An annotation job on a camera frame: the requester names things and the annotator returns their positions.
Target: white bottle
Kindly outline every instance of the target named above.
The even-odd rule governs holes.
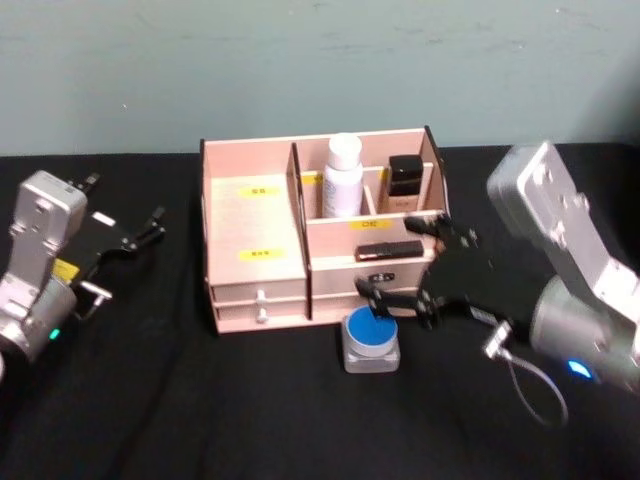
[[[356,217],[362,207],[362,142],[357,135],[338,133],[329,140],[324,169],[322,216]]]

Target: blue lid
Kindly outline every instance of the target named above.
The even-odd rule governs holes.
[[[373,347],[395,338],[398,324],[393,317],[376,317],[371,308],[360,307],[349,316],[347,330],[357,342]]]

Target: drawer knob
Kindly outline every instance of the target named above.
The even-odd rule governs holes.
[[[256,321],[258,323],[267,323],[268,320],[269,320],[269,315],[267,315],[267,309],[266,308],[258,309],[258,315],[256,316]]]
[[[264,290],[258,290],[256,292],[256,304],[261,307],[267,303],[267,296],[264,294]]]

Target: screw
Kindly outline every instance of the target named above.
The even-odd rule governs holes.
[[[567,248],[567,240],[564,237],[564,232],[565,232],[565,228],[564,228],[564,223],[562,223],[562,220],[556,223],[556,226],[553,227],[553,230],[549,232],[550,234],[549,236],[551,237],[551,240],[556,242],[558,246],[563,249]]]
[[[596,347],[596,350],[598,350],[598,352],[600,352],[600,353],[604,353],[604,352],[609,351],[609,345],[603,339],[596,340],[594,342],[594,345]]]
[[[584,193],[578,193],[575,197],[573,197],[573,203],[575,203],[576,207],[582,207],[586,211],[589,211],[589,199]]]

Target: yellow label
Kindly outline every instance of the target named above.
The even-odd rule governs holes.
[[[262,250],[242,250],[238,252],[240,260],[253,262],[257,260],[274,260],[285,256],[282,248],[265,248]]]
[[[322,183],[322,173],[304,173],[302,175],[303,185],[318,185]]]
[[[357,222],[349,222],[354,230],[368,230],[370,228],[391,228],[393,222],[383,218],[380,220],[358,220]]]
[[[280,195],[280,187],[244,187],[238,191],[241,197],[268,197],[273,195]]]
[[[75,265],[56,258],[53,263],[53,274],[65,283],[71,283],[80,269]]]

